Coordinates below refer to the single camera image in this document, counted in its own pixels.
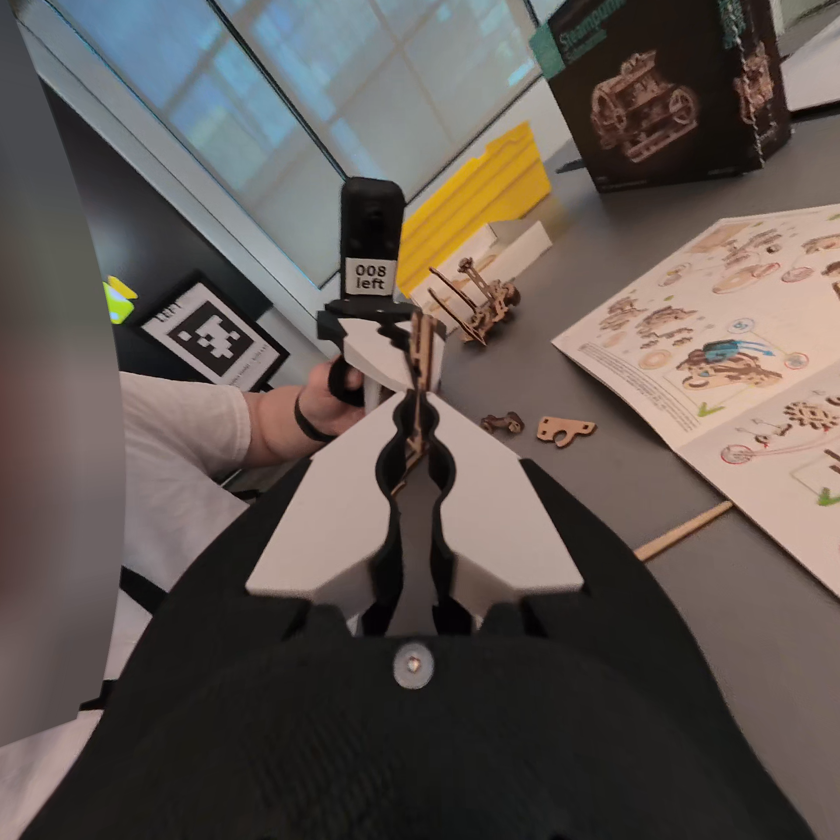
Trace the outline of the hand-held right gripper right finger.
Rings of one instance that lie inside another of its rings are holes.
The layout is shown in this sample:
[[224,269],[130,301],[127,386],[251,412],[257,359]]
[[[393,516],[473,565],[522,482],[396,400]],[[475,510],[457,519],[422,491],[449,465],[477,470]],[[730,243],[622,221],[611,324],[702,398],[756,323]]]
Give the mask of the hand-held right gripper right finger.
[[497,604],[579,592],[583,577],[524,461],[440,397],[428,410],[437,633],[469,634]]

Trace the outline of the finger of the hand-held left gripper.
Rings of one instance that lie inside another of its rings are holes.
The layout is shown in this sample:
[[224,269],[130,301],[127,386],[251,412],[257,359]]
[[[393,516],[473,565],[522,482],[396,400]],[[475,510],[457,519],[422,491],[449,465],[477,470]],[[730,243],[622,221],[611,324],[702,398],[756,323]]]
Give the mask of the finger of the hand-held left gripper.
[[343,357],[363,376],[362,394],[380,396],[414,388],[406,352],[383,334],[383,323],[367,318],[342,318]]
[[427,390],[431,393],[438,393],[445,362],[448,332],[445,324],[441,321],[429,320],[429,322],[432,325],[430,332],[432,349],[427,366]]

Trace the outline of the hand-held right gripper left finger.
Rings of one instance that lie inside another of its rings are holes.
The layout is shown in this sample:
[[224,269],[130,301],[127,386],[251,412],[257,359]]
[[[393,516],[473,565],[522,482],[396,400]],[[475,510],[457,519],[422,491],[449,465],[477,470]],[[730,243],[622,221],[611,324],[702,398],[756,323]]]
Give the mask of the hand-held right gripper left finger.
[[403,591],[403,393],[312,456],[255,568],[251,595],[297,598],[384,634]]

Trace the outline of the wooden model part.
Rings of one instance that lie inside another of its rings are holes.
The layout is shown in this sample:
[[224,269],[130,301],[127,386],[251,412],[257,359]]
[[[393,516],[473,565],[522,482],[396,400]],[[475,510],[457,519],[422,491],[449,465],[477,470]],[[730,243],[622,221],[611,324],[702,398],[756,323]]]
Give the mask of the wooden model part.
[[425,451],[422,418],[423,398],[434,379],[435,339],[437,321],[423,311],[414,312],[411,321],[408,366],[413,382],[413,427],[406,439],[406,468],[411,470],[421,460]]

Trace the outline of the black model kit box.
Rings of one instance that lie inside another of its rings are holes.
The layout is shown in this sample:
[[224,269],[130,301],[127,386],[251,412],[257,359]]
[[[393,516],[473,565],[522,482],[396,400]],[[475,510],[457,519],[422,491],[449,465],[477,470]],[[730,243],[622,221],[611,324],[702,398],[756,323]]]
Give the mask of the black model kit box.
[[755,172],[791,138],[770,2],[562,2],[529,45],[600,194]]

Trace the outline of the person's left hand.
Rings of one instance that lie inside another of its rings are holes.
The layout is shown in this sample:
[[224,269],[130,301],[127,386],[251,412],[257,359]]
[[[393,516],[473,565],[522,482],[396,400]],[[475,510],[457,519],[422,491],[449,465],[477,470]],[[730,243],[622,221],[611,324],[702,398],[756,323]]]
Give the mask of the person's left hand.
[[321,434],[337,437],[365,417],[363,406],[342,402],[329,389],[329,374],[342,361],[337,355],[316,365],[299,395],[302,415]]

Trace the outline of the stack of yellow plastic bins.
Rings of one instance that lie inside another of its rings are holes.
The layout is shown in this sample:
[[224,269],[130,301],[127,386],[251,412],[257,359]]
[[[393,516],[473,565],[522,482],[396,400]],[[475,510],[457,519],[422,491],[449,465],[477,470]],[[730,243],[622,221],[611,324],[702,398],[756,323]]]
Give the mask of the stack of yellow plastic bins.
[[489,142],[406,219],[396,272],[409,297],[428,275],[485,225],[527,216],[551,193],[529,122]]

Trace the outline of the white cardboard box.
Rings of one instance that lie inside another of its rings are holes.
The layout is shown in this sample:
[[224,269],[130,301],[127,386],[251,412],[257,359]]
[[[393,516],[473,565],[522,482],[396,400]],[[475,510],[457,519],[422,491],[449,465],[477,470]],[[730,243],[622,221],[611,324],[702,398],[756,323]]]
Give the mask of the white cardboard box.
[[[508,282],[517,279],[551,244],[541,222],[516,220],[489,223],[480,227],[451,255],[438,258],[433,266],[478,304],[485,298],[467,275],[459,271],[459,263],[463,259],[473,259],[474,268],[487,284],[496,280]],[[439,312],[439,306],[428,294],[429,288],[434,289],[437,296],[458,314],[469,314],[465,303],[428,270],[420,283],[407,292],[407,296],[429,314]]]

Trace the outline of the large glass window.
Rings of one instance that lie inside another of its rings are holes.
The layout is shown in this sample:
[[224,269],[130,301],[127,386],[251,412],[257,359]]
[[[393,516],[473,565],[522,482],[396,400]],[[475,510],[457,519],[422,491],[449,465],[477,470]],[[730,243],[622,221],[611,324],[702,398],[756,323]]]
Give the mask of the large glass window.
[[570,138],[529,47],[549,2],[49,4],[317,288],[350,176],[416,203],[507,124],[544,160]]

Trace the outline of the black white marker sign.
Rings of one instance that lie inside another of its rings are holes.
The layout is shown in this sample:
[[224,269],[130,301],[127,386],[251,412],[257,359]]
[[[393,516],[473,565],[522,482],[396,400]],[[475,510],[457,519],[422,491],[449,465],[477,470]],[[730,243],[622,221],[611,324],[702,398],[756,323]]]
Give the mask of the black white marker sign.
[[268,390],[290,352],[204,273],[195,270],[156,303],[140,333],[199,379],[241,392]]

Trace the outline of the thin wooden stick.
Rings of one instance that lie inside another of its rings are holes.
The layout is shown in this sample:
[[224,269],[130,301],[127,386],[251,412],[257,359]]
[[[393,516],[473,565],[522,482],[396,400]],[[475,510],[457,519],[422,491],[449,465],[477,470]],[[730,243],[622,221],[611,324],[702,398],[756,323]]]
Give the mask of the thin wooden stick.
[[634,555],[638,560],[647,562],[682,542],[690,535],[705,528],[706,525],[717,520],[720,516],[732,509],[732,507],[732,502],[725,500],[715,507],[703,511],[692,519],[668,530],[656,539],[647,542],[645,545],[636,549]]

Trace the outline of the yellow green tag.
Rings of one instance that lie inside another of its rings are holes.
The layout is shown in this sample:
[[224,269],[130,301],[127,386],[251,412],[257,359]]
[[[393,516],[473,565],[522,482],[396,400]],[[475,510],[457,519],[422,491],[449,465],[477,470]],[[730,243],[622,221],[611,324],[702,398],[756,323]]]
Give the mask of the yellow green tag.
[[116,326],[126,322],[135,310],[135,304],[139,299],[138,293],[116,276],[107,276],[103,281],[103,287],[111,323]]

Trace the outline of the illustrated instruction booklet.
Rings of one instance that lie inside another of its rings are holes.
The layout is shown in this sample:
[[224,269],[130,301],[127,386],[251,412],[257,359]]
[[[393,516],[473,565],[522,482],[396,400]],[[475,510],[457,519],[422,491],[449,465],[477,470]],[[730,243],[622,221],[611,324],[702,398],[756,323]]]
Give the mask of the illustrated instruction booklet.
[[839,205],[722,218],[552,343],[839,594]]

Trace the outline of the white paper sheet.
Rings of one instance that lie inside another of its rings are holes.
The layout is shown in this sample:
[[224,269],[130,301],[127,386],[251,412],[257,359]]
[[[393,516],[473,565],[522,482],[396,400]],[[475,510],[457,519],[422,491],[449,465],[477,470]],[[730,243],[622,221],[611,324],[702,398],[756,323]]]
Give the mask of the white paper sheet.
[[782,64],[791,113],[839,103],[839,18],[825,26]]

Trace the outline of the flat wooden bracket part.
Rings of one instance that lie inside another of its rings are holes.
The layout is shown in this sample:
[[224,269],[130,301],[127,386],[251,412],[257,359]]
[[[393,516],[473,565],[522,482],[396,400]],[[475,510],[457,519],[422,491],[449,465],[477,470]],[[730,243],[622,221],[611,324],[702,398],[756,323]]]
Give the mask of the flat wooden bracket part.
[[593,422],[543,416],[537,426],[536,437],[544,443],[552,443],[556,448],[566,448],[576,438],[590,436],[597,429]]

